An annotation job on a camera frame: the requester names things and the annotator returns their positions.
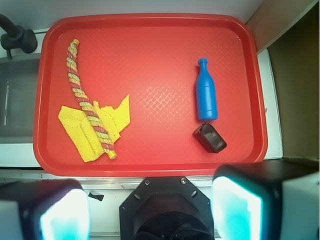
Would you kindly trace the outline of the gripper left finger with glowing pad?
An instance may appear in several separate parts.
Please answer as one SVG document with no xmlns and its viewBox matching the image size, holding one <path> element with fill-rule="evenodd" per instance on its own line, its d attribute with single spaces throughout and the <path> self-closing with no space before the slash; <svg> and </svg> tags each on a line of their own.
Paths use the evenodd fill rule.
<svg viewBox="0 0 320 240">
<path fill-rule="evenodd" d="M 74 179 L 0 185 L 2 240 L 88 240 L 89 198 Z"/>
</svg>

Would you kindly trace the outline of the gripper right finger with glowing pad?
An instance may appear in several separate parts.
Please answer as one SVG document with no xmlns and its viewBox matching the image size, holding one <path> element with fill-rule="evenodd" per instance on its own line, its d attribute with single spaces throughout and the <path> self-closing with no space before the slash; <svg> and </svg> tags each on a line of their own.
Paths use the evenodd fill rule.
<svg viewBox="0 0 320 240">
<path fill-rule="evenodd" d="M 223 164 L 213 176 L 210 204 L 224 240 L 317 240 L 320 164 L 308 159 Z"/>
</svg>

